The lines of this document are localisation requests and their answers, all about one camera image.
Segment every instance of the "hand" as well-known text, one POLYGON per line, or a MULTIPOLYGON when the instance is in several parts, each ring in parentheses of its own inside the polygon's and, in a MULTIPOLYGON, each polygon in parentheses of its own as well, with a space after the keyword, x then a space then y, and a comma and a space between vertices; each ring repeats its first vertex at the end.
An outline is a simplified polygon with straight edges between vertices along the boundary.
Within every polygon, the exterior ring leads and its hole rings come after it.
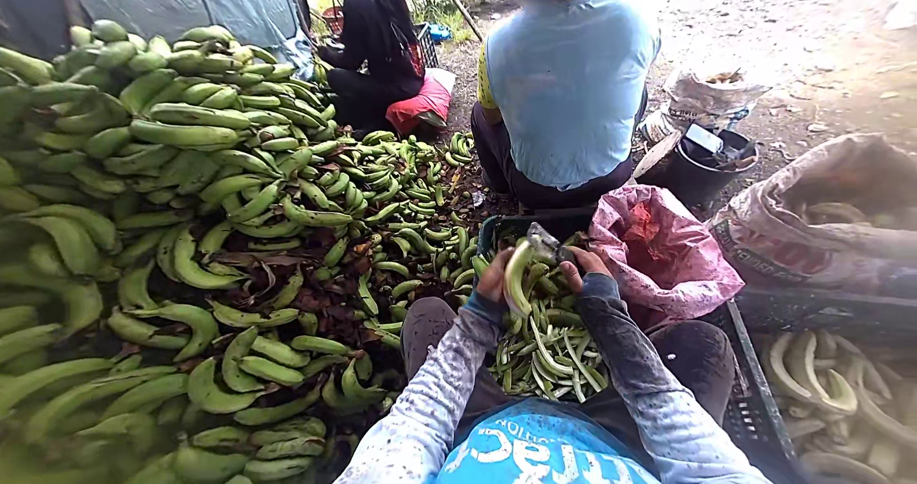
POLYGON ((567 283, 574 293, 579 294, 579 292, 582 291, 582 278, 579 277, 577 265, 582 267, 583 273, 587 275, 589 273, 602 273, 602 275, 612 276, 612 272, 608 270, 608 267, 605 267, 599 255, 579 249, 578 247, 567 246, 567 249, 576 256, 576 264, 572 262, 561 262, 560 271, 567 277, 567 283))
POLYGON ((478 286, 475 288, 478 294, 494 303, 506 303, 503 299, 503 271, 512 256, 512 251, 513 248, 500 251, 493 258, 493 262, 490 262, 490 265, 484 270, 484 274, 480 276, 478 286))

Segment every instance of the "yellow sleeve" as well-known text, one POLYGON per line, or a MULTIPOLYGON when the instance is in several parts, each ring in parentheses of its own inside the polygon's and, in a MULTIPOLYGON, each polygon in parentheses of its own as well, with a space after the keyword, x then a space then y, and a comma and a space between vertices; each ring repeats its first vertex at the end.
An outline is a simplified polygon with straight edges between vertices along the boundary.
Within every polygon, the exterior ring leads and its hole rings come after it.
POLYGON ((487 76, 487 40, 480 45, 478 58, 478 102, 487 109, 497 109, 499 106, 493 101, 490 94, 490 78, 487 76))

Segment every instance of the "wooden pole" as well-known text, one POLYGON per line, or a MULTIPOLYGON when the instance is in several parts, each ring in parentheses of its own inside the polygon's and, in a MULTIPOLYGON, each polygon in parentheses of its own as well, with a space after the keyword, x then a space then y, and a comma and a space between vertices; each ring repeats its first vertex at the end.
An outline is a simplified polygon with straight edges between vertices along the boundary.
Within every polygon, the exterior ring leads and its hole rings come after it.
POLYGON ((468 25, 469 27, 471 27, 471 30, 474 31, 474 35, 478 37, 479 41, 483 42, 484 36, 478 30, 478 26, 475 25, 474 19, 469 14, 468 9, 465 9, 465 7, 461 4, 461 1, 459 0, 452 0, 452 3, 456 5, 459 11, 461 11, 462 16, 465 17, 465 21, 468 22, 468 25))

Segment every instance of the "red bag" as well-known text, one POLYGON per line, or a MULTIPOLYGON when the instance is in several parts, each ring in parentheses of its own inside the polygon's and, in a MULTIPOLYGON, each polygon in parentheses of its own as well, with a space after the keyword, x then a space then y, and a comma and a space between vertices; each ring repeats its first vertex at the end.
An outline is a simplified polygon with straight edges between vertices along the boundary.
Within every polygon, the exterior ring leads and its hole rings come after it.
POLYGON ((605 194, 589 234, 590 250, 611 269, 644 329, 713 312, 745 285, 713 235, 664 188, 628 185, 605 194))
POLYGON ((451 72, 440 68, 428 68, 420 94, 389 106, 385 118, 400 134, 411 132, 421 120, 435 128, 445 128, 455 80, 456 77, 451 72))

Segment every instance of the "black hair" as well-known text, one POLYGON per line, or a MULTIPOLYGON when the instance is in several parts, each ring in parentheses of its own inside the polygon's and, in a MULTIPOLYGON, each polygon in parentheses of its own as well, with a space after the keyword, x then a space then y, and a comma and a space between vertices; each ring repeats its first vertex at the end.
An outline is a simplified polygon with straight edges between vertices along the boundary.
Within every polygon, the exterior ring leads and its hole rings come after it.
POLYGON ((417 45, 417 34, 414 33, 414 22, 411 21, 411 13, 407 9, 405 0, 377 0, 383 8, 389 23, 398 39, 403 50, 407 50, 411 45, 417 45))

